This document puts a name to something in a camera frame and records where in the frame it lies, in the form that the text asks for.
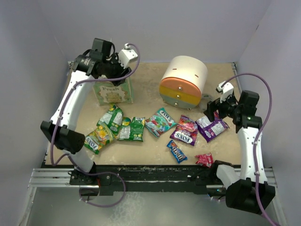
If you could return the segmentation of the green cake paper bag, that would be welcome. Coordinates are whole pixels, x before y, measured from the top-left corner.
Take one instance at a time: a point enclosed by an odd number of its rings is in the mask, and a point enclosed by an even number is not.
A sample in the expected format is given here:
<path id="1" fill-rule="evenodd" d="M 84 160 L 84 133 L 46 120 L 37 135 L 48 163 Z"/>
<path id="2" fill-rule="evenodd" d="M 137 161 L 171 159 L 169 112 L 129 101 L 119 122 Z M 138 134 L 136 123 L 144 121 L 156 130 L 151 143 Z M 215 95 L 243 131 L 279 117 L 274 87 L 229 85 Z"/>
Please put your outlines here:
<path id="1" fill-rule="evenodd" d="M 128 103 L 134 102 L 134 93 L 130 78 L 119 86 L 114 86 L 111 82 L 96 82 L 93 90 L 99 105 L 110 103 Z"/>

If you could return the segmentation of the purple back-side candy packet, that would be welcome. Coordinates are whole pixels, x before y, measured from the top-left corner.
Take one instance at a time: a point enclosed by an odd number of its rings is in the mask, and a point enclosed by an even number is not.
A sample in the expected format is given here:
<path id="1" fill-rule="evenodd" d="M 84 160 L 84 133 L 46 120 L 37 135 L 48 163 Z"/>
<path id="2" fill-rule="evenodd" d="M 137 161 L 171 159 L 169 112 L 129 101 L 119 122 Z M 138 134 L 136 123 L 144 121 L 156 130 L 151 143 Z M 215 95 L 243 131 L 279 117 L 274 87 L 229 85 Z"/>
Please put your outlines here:
<path id="1" fill-rule="evenodd" d="M 216 119 L 211 122 L 207 116 L 203 116 L 195 121 L 199 133 L 206 140 L 210 142 L 219 136 L 221 133 L 229 129 L 229 126 L 222 119 Z"/>

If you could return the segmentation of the red candy packet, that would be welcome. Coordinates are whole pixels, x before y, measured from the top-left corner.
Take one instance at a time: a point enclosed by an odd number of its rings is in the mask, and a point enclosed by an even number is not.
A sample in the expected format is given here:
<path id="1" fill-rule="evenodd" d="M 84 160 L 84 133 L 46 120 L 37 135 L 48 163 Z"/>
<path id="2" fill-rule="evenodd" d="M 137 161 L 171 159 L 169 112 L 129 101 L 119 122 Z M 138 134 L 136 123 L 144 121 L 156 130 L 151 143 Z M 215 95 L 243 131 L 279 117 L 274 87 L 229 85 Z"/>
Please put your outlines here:
<path id="1" fill-rule="evenodd" d="M 195 158 L 197 158 L 196 164 L 207 168 L 210 168 L 214 162 L 211 153 L 195 155 Z"/>

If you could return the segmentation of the blue M&M's packet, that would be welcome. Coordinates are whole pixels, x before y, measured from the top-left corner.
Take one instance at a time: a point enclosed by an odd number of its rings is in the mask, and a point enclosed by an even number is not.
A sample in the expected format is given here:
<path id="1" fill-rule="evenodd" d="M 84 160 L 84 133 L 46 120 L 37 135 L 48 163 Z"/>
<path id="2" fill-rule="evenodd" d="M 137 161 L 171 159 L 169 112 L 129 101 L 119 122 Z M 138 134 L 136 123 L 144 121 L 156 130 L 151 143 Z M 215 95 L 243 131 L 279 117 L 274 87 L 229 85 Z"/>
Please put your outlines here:
<path id="1" fill-rule="evenodd" d="M 166 146 L 170 149 L 178 164 L 188 159 L 173 140 L 169 141 Z"/>

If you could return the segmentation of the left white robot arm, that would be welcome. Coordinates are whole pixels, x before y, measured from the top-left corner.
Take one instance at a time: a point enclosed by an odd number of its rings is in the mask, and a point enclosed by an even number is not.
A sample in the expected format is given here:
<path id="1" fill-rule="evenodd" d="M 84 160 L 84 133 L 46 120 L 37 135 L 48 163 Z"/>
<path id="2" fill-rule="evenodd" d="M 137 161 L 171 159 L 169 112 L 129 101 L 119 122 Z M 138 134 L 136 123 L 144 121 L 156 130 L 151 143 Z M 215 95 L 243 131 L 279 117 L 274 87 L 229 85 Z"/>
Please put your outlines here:
<path id="1" fill-rule="evenodd" d="M 85 149 L 85 136 L 76 131 L 78 117 L 83 104 L 96 82 L 111 82 L 118 86 L 131 76 L 136 69 L 129 64 L 140 62 L 140 51 L 135 44 L 126 43 L 120 52 L 115 45 L 106 40 L 95 38 L 92 48 L 78 55 L 71 66 L 71 77 L 67 90 L 58 109 L 48 121 L 42 121 L 40 129 L 50 142 L 49 155 L 52 166 L 54 148 L 63 151 L 73 164 L 71 178 L 91 185 L 99 176 L 96 164 L 89 158 Z"/>

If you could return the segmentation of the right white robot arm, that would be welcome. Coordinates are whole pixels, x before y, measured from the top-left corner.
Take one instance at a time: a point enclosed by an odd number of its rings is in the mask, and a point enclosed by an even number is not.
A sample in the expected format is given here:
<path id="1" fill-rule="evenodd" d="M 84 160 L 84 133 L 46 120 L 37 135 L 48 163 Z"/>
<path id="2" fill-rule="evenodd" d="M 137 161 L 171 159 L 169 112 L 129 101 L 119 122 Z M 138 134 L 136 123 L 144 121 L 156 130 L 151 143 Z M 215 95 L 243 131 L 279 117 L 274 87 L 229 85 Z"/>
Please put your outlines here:
<path id="1" fill-rule="evenodd" d="M 204 114 L 210 122 L 210 128 L 225 117 L 233 119 L 242 153 L 240 174 L 235 173 L 229 162 L 215 161 L 211 168 L 188 176 L 188 180 L 198 180 L 199 176 L 204 176 L 202 182 L 222 183 L 226 189 L 228 207 L 266 215 L 265 209 L 275 197 L 276 191 L 268 184 L 263 167 L 261 136 L 267 121 L 255 116 L 259 94 L 244 90 L 237 100 L 229 80 L 220 83 L 216 90 L 221 96 L 207 103 Z"/>

